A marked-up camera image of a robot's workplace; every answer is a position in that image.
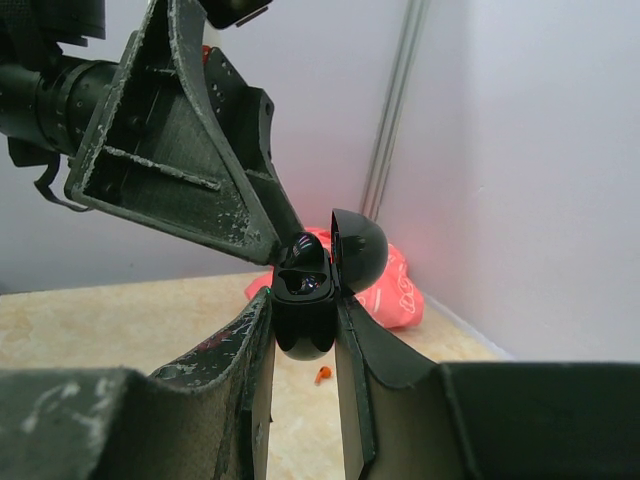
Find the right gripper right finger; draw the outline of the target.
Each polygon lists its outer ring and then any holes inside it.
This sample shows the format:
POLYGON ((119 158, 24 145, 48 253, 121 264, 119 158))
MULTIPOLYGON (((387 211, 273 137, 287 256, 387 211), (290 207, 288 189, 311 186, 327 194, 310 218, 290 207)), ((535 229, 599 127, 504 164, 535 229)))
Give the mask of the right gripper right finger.
POLYGON ((349 479, 635 479, 633 363, 444 362, 338 304, 349 479))

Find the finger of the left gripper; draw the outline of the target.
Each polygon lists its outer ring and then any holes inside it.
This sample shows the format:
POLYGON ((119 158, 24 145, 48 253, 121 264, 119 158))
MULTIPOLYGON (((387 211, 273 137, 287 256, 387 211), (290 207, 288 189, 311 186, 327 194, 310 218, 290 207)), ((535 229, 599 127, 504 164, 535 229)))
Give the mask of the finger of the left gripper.
POLYGON ((267 92, 249 85, 218 47, 203 48, 204 75, 215 117, 278 237, 303 227, 273 164, 275 106, 267 92))

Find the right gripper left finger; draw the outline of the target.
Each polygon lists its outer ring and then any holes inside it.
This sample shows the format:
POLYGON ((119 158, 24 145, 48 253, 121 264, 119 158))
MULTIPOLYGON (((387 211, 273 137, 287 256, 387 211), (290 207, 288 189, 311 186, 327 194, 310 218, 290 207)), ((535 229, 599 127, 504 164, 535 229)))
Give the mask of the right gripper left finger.
POLYGON ((5 479, 262 479, 275 345, 262 289, 234 321, 150 375, 1 373, 5 479))

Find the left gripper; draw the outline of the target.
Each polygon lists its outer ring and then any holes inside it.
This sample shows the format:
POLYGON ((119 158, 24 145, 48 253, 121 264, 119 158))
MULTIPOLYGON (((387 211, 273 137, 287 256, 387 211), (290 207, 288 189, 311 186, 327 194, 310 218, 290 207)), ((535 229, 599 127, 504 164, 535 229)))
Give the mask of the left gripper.
POLYGON ((103 1, 3 1, 1 134, 16 165, 81 144, 65 185, 80 204, 269 265, 280 238, 211 107, 207 27, 199 1, 153 1, 117 65, 60 47, 106 37, 103 1))

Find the black earbud charging case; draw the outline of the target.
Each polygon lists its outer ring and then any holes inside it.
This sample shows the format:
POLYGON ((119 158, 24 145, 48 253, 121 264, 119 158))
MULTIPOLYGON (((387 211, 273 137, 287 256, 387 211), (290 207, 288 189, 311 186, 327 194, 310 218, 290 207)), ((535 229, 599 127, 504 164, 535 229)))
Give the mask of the black earbud charging case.
POLYGON ((373 286, 386 268, 386 235, 378 224, 356 212, 332 211, 330 244, 324 249, 320 267, 286 269, 278 263, 273 270, 275 338, 294 360, 324 356, 337 337, 338 301, 373 286))

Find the black earbud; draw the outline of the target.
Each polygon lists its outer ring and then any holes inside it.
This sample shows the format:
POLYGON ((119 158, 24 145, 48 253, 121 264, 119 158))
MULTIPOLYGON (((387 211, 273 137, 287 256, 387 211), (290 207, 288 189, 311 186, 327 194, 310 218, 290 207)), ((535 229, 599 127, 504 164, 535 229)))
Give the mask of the black earbud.
POLYGON ((304 231, 295 235, 279 266, 286 269, 320 267, 324 258, 325 249, 321 241, 313 233, 304 231))

